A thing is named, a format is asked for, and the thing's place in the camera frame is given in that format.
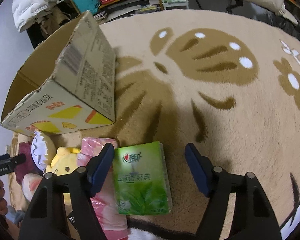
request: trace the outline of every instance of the open box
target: open box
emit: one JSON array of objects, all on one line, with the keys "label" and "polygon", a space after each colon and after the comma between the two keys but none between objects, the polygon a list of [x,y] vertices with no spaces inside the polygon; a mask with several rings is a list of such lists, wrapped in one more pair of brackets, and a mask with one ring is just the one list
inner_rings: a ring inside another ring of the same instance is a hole
[{"label": "open box", "polygon": [[39,44],[18,70],[1,126],[33,136],[114,122],[115,53],[90,12]]}]

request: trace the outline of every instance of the beige blanket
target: beige blanket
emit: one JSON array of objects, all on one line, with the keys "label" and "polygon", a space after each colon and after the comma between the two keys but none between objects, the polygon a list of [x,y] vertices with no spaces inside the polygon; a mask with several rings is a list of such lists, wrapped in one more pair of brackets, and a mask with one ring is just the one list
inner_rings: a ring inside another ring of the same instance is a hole
[{"label": "beige blanket", "polygon": [[[121,147],[163,143],[172,212],[134,217],[130,226],[167,239],[193,237],[208,203],[184,158],[193,142],[228,172],[253,171],[279,224],[292,229],[300,203],[300,42],[261,22],[201,10],[133,16],[101,29],[118,57],[116,122],[53,141],[57,147],[79,146],[85,136],[116,138]],[[14,153],[25,139],[14,137]],[[11,203],[25,208],[10,178]],[[233,208],[232,196],[222,238]]]}]

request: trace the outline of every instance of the metal screw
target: metal screw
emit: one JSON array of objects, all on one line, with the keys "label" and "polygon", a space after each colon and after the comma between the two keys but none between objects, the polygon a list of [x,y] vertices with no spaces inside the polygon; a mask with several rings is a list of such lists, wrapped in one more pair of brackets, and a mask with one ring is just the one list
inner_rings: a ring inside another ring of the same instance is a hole
[{"label": "metal screw", "polygon": [[250,178],[250,179],[253,179],[254,177],[255,177],[255,175],[254,175],[254,173],[253,172],[247,172],[247,176],[248,176],[248,178]]},{"label": "metal screw", "polygon": [[86,171],[86,167],[84,167],[84,166],[80,166],[79,168],[77,168],[77,172],[79,172],[79,173],[83,173],[85,171]]},{"label": "metal screw", "polygon": [[213,167],[213,170],[217,173],[220,173],[222,171],[222,168],[220,166]]},{"label": "metal screw", "polygon": [[52,173],[52,172],[48,172],[48,173],[46,173],[46,174],[44,175],[44,177],[45,177],[46,179],[50,179],[52,176],[53,176],[53,173]]}]

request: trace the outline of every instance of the green tissue package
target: green tissue package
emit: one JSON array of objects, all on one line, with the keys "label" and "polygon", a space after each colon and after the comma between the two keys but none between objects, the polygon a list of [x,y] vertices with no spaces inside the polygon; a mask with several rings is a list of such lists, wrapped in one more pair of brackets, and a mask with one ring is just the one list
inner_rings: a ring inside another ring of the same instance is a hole
[{"label": "green tissue package", "polygon": [[115,149],[113,171],[120,214],[160,215],[170,212],[170,186],[159,141]]}]

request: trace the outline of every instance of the pink plastic packaging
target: pink plastic packaging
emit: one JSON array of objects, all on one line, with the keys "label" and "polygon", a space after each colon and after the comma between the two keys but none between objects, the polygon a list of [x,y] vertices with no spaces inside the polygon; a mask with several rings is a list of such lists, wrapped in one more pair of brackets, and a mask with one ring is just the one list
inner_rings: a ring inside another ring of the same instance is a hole
[{"label": "pink plastic packaging", "polygon": [[[98,156],[104,145],[109,142],[118,147],[115,139],[85,137],[82,139],[81,152],[77,154],[77,165],[86,166],[89,160]],[[99,223],[108,240],[128,239],[127,218],[120,215],[114,199],[113,172],[110,168],[103,187],[91,203]]]}]

